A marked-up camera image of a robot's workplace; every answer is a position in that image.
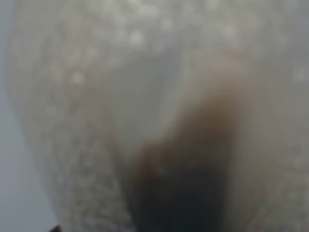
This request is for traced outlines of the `clear plastic drink bottle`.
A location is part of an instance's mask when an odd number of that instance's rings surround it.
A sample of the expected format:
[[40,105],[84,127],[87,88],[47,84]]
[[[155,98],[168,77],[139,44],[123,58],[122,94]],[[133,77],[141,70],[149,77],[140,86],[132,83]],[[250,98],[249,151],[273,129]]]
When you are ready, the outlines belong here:
[[306,0],[19,0],[7,91],[63,232],[306,232]]

